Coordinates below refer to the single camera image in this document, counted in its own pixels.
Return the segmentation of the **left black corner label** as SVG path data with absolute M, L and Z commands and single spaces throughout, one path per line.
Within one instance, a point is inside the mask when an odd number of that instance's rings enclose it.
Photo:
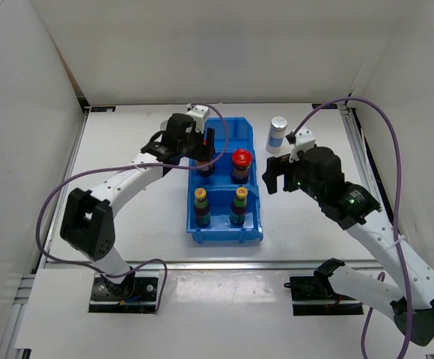
M 115 106 L 92 106 L 90 112 L 109 113 L 116 110 Z

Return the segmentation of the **black corner label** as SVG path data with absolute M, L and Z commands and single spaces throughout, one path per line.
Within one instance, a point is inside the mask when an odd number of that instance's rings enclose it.
M 90 112 L 109 113 L 116 110 L 115 106 L 92 106 Z
M 330 103 L 324 106 L 324 103 L 312 103 L 312 109 L 321 108 L 321 109 L 338 109 L 338 105 L 336 103 Z

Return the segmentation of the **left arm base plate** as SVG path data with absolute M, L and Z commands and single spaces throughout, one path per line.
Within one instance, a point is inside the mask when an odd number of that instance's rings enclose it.
M 94 278 L 88 304 L 89 313 L 154 314 L 158 301 L 157 276 L 125 279 L 116 284 L 104 277 Z

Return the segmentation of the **yellow-cap sauce bottle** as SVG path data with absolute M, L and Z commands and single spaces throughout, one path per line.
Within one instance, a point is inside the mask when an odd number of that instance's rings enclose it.
M 245 187 L 236 189 L 230 209 L 230 221 L 235 225 L 240 225 L 245 222 L 248 205 L 248 190 Z
M 207 192 L 204 188 L 196 188 L 194 196 L 195 222 L 198 226 L 207 226 L 210 223 L 210 205 Z

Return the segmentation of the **red-lid sauce jar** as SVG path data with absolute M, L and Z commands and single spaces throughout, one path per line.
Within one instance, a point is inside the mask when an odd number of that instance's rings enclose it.
M 209 161 L 209 162 L 196 161 L 195 164 L 198 167 L 196 171 L 201 177 L 211 177 L 214 174 L 216 169 L 213 161 Z
M 231 179 L 234 183 L 247 183 L 252 163 L 252 154 L 246 149 L 237 149 L 231 156 Z

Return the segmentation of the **blue bin near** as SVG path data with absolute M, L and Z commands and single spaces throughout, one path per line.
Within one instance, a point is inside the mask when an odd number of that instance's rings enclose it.
M 260 217 L 260 193 L 258 187 L 246 185 L 248 205 L 243 224 L 230 221 L 230 211 L 236 196 L 236 186 L 207 188 L 207 200 L 210 206 L 210 223 L 199 225 L 195 220 L 195 190 L 190 188 L 187 194 L 186 232 L 195 242 L 248 242 L 262 241 L 263 228 Z

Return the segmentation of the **blue bin middle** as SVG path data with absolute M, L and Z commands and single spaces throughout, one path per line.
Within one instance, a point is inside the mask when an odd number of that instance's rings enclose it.
M 233 173 L 233 153 L 236 150 L 226 151 L 223 156 L 214 164 L 214 172 L 210 177 L 203 177 L 197 171 L 189 174 L 188 190 L 197 187 L 208 189 L 223 188 L 229 189 L 239 185 L 245 187 L 258 187 L 257 183 L 257 163 L 254 151 L 244 150 L 250 153 L 251 165 L 248 169 L 248 179 L 246 183 L 234 182 L 231 174 Z

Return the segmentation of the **right side aluminium rail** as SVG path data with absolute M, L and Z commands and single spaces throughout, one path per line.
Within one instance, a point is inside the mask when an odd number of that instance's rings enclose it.
M 365 137 L 366 135 L 364 134 L 361 122 L 358 119 L 356 109 L 340 104 L 339 111 L 362 185 L 369 189 L 369 191 L 377 198 L 382 205 L 385 216 L 391 223 L 393 223 L 393 205 L 390 204 L 385 187 L 382 184 L 382 179 L 379 175 L 378 168 L 376 166 L 373 154 L 371 153 L 370 145 L 368 144 L 367 138 Z M 365 318 L 366 319 L 364 320 L 364 326 L 361 333 L 361 347 L 364 349 L 362 354 L 364 358 L 366 358 L 370 353 L 370 347 L 368 346 L 368 344 L 370 344 L 368 330 L 370 327 L 372 313 L 370 313 L 370 316 L 366 314 Z M 428 352 L 426 358 L 434 358 L 434 352 Z

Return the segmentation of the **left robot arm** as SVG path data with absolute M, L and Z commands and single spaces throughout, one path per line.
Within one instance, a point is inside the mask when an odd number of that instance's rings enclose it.
M 213 129 L 205 127 L 210 109 L 203 105 L 185 114 L 172 114 L 164 129 L 140 149 L 128 170 L 84 191 L 73 189 L 67 198 L 60 237 L 91 261 L 106 289 L 125 300 L 135 291 L 130 266 L 114 247 L 114 217 L 140 191 L 160 180 L 182 158 L 210 162 L 215 153 Z

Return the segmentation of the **left side aluminium rail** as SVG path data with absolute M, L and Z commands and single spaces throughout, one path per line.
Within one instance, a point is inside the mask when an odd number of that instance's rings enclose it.
M 79 146 L 81 144 L 82 136 L 87 123 L 89 109 L 89 107 L 85 107 L 84 109 L 82 119 L 79 123 L 79 129 L 76 135 L 76 139 L 73 143 L 72 152 L 70 154 L 70 158 L 67 163 L 67 167 L 64 172 L 64 177 L 62 181 L 67 180 L 71 176 L 71 172 L 76 161 Z M 64 197 L 64 189 L 65 185 L 63 185 L 53 196 L 53 200 L 55 201 L 54 206 L 46 207 L 46 210 L 49 211 L 52 215 L 43 236 L 42 246 L 47 250 L 51 248 L 52 241 L 49 239 L 49 237 L 53 233 L 55 223 L 57 222 L 57 212 L 62 207 L 61 202 L 63 201 Z M 29 272 L 26 272 L 19 278 L 19 285 L 16 291 L 16 295 L 12 300 L 12 310 L 10 312 L 10 317 L 7 321 L 7 325 L 0 342 L 0 358 L 29 358 L 30 356 L 30 349 L 17 349 L 15 345 L 20 327 L 22 325 L 23 317 L 25 315 L 25 309 L 28 304 L 28 299 L 31 294 L 37 270 L 44 268 L 45 265 L 46 259 L 43 259 L 41 254 L 38 254 L 34 267 L 32 267 Z

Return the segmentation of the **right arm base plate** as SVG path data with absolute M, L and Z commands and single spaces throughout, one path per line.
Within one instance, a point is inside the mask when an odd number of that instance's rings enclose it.
M 290 291 L 294 316 L 360 316 L 362 303 L 338 294 L 330 294 L 311 276 L 290 277 L 284 283 Z

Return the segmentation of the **blue bin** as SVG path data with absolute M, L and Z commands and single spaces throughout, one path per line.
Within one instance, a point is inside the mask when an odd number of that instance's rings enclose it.
M 207 188 L 207 200 L 210 206 L 210 223 L 199 225 L 195 220 L 195 190 L 190 188 L 187 194 L 186 232 L 195 242 L 248 242 L 262 241 L 263 228 L 260 217 L 260 193 L 258 187 L 246 185 L 248 205 L 243 224 L 230 221 L 230 211 L 236 196 L 236 186 Z
M 228 144 L 226 151 L 233 153 L 235 150 L 244 149 L 254 156 L 254 132 L 252 125 L 244 117 L 226 117 L 228 131 Z M 214 147 L 216 153 L 224 149 L 226 132 L 223 123 L 218 117 L 211 117 L 205 123 L 205 129 L 212 128 L 215 131 Z
M 208 189 L 223 188 L 229 189 L 239 185 L 245 187 L 258 187 L 257 183 L 257 163 L 254 151 L 244 150 L 250 153 L 251 165 L 248 169 L 248 179 L 246 183 L 234 182 L 231 174 L 233 173 L 233 153 L 236 150 L 226 151 L 223 156 L 214 164 L 214 172 L 210 177 L 203 177 L 197 171 L 189 174 L 188 190 L 197 187 Z

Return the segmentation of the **blue bin far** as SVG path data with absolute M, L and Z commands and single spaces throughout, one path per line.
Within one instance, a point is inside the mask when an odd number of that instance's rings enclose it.
M 254 156 L 254 132 L 252 125 L 244 117 L 226 117 L 228 131 L 228 144 L 226 151 L 233 153 L 235 150 L 244 149 Z M 215 131 L 214 147 L 216 153 L 224 149 L 226 132 L 223 123 L 218 117 L 211 117 L 205 123 L 205 129 L 212 128 Z

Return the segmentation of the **silver-capped spice shaker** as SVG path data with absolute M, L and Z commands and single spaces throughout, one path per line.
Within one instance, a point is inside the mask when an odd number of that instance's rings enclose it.
M 280 151 L 287 130 L 287 124 L 287 119 L 282 116 L 271 119 L 266 140 L 266 151 L 268 153 L 278 153 Z

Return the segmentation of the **right black corner label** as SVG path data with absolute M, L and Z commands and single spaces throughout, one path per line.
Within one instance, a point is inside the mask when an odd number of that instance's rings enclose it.
M 324 106 L 324 103 L 312 103 L 312 109 L 321 108 L 321 109 L 338 109 L 338 105 L 336 103 L 330 103 Z

